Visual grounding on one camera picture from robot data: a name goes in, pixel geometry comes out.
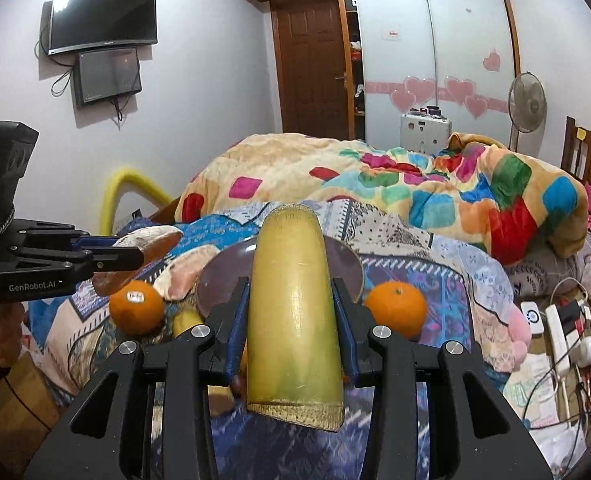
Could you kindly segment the person's left hand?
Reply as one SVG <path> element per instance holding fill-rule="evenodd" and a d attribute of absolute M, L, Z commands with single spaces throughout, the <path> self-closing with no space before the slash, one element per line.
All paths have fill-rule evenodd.
<path fill-rule="evenodd" d="M 22 302 L 0 304 L 0 367 L 2 368 L 11 367 L 21 354 L 24 315 Z"/>

